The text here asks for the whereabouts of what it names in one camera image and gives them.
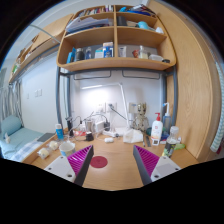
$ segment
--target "cabinet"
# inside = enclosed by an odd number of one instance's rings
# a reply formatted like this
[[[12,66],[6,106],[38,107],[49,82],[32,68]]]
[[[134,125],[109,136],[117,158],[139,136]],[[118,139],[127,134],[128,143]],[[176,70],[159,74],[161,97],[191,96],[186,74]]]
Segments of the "cabinet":
[[[110,18],[113,20],[113,26],[91,28],[76,33],[66,35],[62,38],[57,55],[58,67],[65,68],[69,71],[81,71],[99,68],[140,68],[140,69],[153,69],[163,71],[176,64],[176,56],[173,50],[172,43],[169,35],[157,16],[146,16],[137,13],[119,12],[124,5],[114,5],[113,12],[97,13],[80,17],[81,20],[88,17],[94,19]],[[80,10],[73,16],[73,20],[78,17]],[[128,21],[132,22],[146,22],[150,27],[156,29],[161,27],[164,34],[157,33],[151,30],[117,26],[117,16],[123,16]],[[84,48],[94,45],[102,45],[104,42],[114,43],[114,57],[112,58],[97,58],[88,59],[78,62],[71,62],[66,64],[68,54],[72,48]],[[155,48],[158,55],[164,59],[169,59],[170,63],[155,61],[150,59],[139,59],[132,57],[119,57],[118,45],[143,45],[145,47]]]

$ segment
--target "wall shelf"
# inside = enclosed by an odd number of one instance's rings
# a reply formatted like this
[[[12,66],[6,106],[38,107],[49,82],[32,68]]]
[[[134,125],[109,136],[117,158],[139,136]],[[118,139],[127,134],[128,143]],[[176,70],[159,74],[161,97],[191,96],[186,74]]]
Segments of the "wall shelf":
[[[130,67],[130,68],[143,68],[155,69],[158,71],[165,70],[176,64],[176,55],[170,41],[169,35],[165,27],[157,16],[146,16],[137,13],[117,12],[123,5],[114,5],[114,12],[97,13],[94,15],[82,16],[80,19],[92,17],[94,19],[113,19],[113,26],[92,28],[88,30],[79,31],[66,35],[62,38],[57,55],[58,67],[65,68],[68,71],[80,71],[86,69],[109,68],[109,67]],[[77,12],[73,20],[78,17],[80,10]],[[164,34],[157,33],[151,30],[145,30],[137,27],[117,26],[117,16],[124,16],[128,21],[139,22],[145,21],[150,27],[156,29],[161,27]],[[114,44],[114,57],[112,58],[93,58],[78,62],[66,63],[69,52],[72,48],[85,48],[88,46],[101,45],[104,42],[113,42]],[[158,55],[164,59],[169,59],[170,63],[150,59],[138,59],[130,57],[119,57],[118,45],[143,45],[145,47],[156,48]]]

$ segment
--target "small container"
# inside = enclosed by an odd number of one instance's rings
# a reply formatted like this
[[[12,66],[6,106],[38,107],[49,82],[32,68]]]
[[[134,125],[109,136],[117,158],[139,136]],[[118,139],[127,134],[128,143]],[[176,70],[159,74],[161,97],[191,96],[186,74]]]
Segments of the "small container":
[[[59,140],[64,140],[63,130],[62,130],[61,124],[56,124],[55,129],[56,129],[58,139]]]
[[[176,144],[178,143],[177,135],[179,132],[179,128],[176,126],[172,126],[170,128],[170,136],[166,140],[166,145],[163,151],[162,156],[171,157],[173,154],[173,151],[176,147]]]
[[[132,52],[134,58],[138,58],[138,52],[139,52],[139,50],[134,50],[134,51]]]
[[[78,48],[75,55],[75,61],[81,61],[85,59],[85,54],[82,48]]]
[[[138,52],[138,58],[148,59],[148,52],[144,49],[142,45],[140,46],[140,50]]]
[[[91,59],[91,47],[88,47],[86,49],[86,57],[85,59]]]
[[[161,56],[159,56],[159,55],[155,55],[155,54],[151,54],[151,55],[149,56],[149,59],[151,59],[151,60],[155,60],[155,61],[162,61],[162,60],[163,60],[163,58],[162,58]]]

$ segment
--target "cup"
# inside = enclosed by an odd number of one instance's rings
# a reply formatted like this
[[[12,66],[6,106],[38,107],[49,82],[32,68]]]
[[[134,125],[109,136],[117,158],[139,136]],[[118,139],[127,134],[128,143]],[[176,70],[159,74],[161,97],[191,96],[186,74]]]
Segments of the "cup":
[[[70,156],[71,154],[73,154],[75,152],[75,143],[72,142],[63,142],[60,146],[59,146],[59,150],[61,152],[61,154],[63,156]]]
[[[148,26],[148,24],[147,24],[146,22],[143,22],[143,21],[138,22],[138,27],[139,27],[139,28],[142,28],[142,29],[149,30],[149,26]]]
[[[93,120],[86,120],[86,132],[93,132]]]

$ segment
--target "bottle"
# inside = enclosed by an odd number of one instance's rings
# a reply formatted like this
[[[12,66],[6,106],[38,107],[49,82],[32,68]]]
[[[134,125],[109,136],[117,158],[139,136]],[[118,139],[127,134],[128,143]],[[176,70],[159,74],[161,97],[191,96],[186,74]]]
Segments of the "bottle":
[[[85,59],[91,59],[91,47],[88,47],[86,49],[86,58]]]
[[[176,126],[172,126],[170,128],[170,136],[166,140],[166,145],[164,147],[164,151],[162,156],[168,156],[169,158],[173,154],[174,148],[178,142],[177,134],[179,132],[179,128]]]
[[[144,59],[148,59],[148,53],[147,51],[144,49],[144,47],[141,45],[140,46],[140,50],[139,50],[139,53],[138,53],[138,58],[144,58]]]
[[[110,47],[109,47],[109,46],[106,46],[106,50],[105,50],[105,53],[104,53],[104,57],[105,57],[105,58],[110,58],[110,57],[112,57],[111,52],[110,52]]]
[[[166,113],[163,116],[163,135],[170,134],[170,127],[171,127],[171,117],[169,114],[169,103],[164,103],[163,106],[167,105]]]
[[[160,113],[158,114],[155,121],[152,123],[152,131],[151,131],[151,139],[152,140],[158,140],[158,142],[161,139],[162,130],[163,130],[163,123],[160,121]]]
[[[55,129],[56,129],[58,139],[64,140],[64,135],[63,135],[63,130],[62,130],[61,124],[56,124]]]
[[[76,61],[81,61],[84,60],[85,55],[83,53],[83,49],[82,48],[78,48],[76,51],[76,55],[75,55],[75,60]]]

